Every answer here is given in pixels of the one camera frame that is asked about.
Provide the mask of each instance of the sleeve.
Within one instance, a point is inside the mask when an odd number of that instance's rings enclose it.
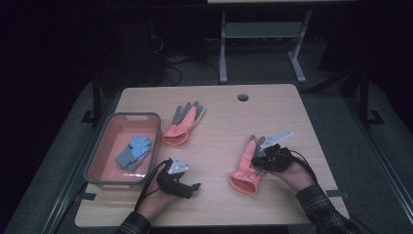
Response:
[[[295,197],[318,233],[355,234],[358,228],[338,213],[318,184],[298,192]]]
[[[115,234],[141,234],[147,233],[151,223],[142,214],[131,212],[115,231]]]

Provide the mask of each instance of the hand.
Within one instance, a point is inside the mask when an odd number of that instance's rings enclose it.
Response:
[[[314,185],[310,174],[301,166],[300,164],[293,162],[285,171],[282,173],[268,172],[274,176],[277,176],[284,180],[286,184],[295,192],[299,192],[306,187]]]
[[[160,214],[168,204],[179,199],[179,197],[166,194],[161,189],[159,189],[159,185],[156,182],[158,174],[159,173],[155,175],[154,179],[149,184],[147,194],[157,189],[158,190],[143,199],[142,203],[140,203],[139,208],[136,210],[137,213],[145,216],[148,220],[151,220],[153,217]]]

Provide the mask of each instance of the metal frame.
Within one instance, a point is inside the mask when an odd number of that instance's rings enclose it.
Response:
[[[380,146],[380,143],[378,142],[377,137],[375,137],[375,135],[369,128],[368,124],[366,125],[366,120],[360,118],[360,116],[358,115],[358,113],[360,112],[359,107],[357,107],[355,102],[351,101],[350,99],[347,99],[346,104],[351,110],[353,110],[351,111],[351,113],[356,119],[358,126],[362,129],[362,133],[364,134],[365,138],[370,144],[371,149],[374,151],[374,154],[384,172],[384,176],[389,182],[389,186],[394,192],[395,197],[397,198],[401,207],[405,211],[410,222],[413,223],[413,198],[412,196],[409,194],[403,182],[401,181],[400,177],[398,176],[398,173],[395,171],[392,163],[389,160],[389,156]]]
[[[56,233],[61,220],[64,218],[64,215],[70,208],[70,205],[75,200],[77,193],[84,186],[84,183],[86,181],[83,177],[83,173],[86,169],[88,161],[90,160],[90,157],[92,156],[94,144],[96,143],[97,138],[103,131],[104,127],[104,121],[99,120],[105,119],[109,115],[114,113],[118,101],[118,97],[114,99],[108,98],[105,101],[102,113],[98,114],[100,118],[95,119],[97,122],[94,122],[95,125],[91,130],[90,137],[85,142],[81,153],[77,156],[72,171],[70,172],[65,184],[60,190],[60,193],[57,195],[54,207],[48,217],[48,220],[43,226],[41,233]]]
[[[288,58],[298,82],[305,83],[306,78],[298,61],[298,54],[306,35],[311,13],[312,11],[308,10],[302,21],[227,22],[225,12],[222,12],[219,83],[226,84],[228,82],[227,61],[225,59],[226,38],[297,38],[297,44],[292,51],[288,52]]]

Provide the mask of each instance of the pink glove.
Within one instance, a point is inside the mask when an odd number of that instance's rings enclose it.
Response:
[[[189,132],[197,126],[204,116],[205,109],[197,101],[191,105],[188,102],[185,108],[179,105],[173,116],[172,124],[162,135],[162,141],[170,145],[180,145],[189,136]]]
[[[257,154],[255,152],[256,145],[255,136],[251,136],[237,170],[230,174],[231,186],[247,195],[253,195],[257,192],[258,183],[265,174],[262,169],[251,166],[251,159]]]

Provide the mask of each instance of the plastic tray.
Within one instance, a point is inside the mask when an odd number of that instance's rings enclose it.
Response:
[[[150,173],[161,135],[161,118],[156,113],[115,113],[100,134],[93,155],[85,169],[87,182],[101,188],[130,189]],[[134,172],[120,167],[115,161],[133,137],[146,136],[151,140],[151,151]]]

